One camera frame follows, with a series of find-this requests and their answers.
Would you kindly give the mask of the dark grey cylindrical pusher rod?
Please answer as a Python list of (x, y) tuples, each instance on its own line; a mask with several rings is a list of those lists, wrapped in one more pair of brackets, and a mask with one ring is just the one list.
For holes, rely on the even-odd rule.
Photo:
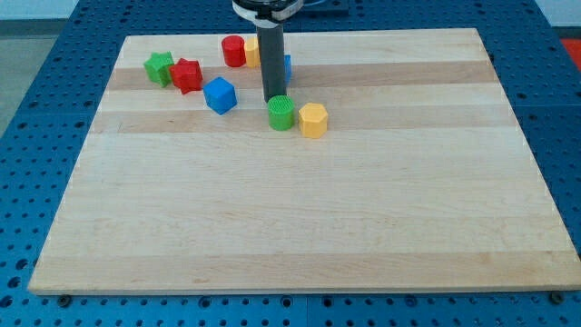
[(264, 101), (286, 94), (283, 25), (257, 28)]

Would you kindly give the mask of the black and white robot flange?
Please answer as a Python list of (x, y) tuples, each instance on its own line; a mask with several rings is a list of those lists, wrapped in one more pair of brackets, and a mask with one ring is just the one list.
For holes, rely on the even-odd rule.
[(259, 28), (274, 28), (296, 15), (303, 0), (232, 0), (234, 12)]

